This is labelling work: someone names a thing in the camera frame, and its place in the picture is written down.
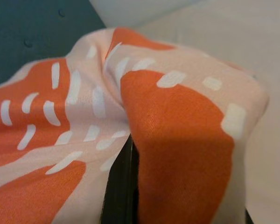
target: white surface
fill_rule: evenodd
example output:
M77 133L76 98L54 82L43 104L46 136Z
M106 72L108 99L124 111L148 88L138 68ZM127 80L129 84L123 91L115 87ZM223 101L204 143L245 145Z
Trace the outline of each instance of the white surface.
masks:
M255 224L280 224L280 0L204 0L136 29L257 72L270 104L247 148L247 208Z
M197 0L90 0L107 27L133 26Z

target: patterned cloth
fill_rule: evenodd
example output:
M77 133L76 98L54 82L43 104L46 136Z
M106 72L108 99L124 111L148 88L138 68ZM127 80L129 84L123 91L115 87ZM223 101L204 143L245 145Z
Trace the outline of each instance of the patterned cloth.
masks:
M267 95L241 68L125 28L0 85L0 224L98 224L129 134L140 224L244 224L245 142Z

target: fabric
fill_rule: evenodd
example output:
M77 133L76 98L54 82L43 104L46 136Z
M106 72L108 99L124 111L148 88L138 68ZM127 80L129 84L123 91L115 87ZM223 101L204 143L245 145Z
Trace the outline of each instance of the fabric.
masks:
M130 132L140 224L245 223L245 142L267 95L238 66L125 28L0 85L0 223L99 223Z

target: orange and white fabric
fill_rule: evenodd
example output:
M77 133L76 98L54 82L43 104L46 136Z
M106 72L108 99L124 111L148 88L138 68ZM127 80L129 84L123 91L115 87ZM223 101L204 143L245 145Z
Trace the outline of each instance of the orange and white fabric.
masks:
M245 142L267 95L247 73L125 28L0 85L0 224L98 224L131 133L140 224L244 224Z

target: orange shape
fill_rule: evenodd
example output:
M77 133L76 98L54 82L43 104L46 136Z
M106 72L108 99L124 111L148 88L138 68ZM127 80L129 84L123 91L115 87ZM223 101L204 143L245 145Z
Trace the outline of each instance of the orange shape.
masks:
M49 224L80 183L86 164L73 161L61 171L45 175L43 167L0 187L0 224Z
M219 108L176 85L159 88L162 73L130 71L121 95L140 154L140 224L210 223L231 175L233 139Z
M127 28L116 28L114 30L111 45L105 58L108 57L112 49L119 43L153 50L170 50L175 48L174 46L151 41L133 30Z

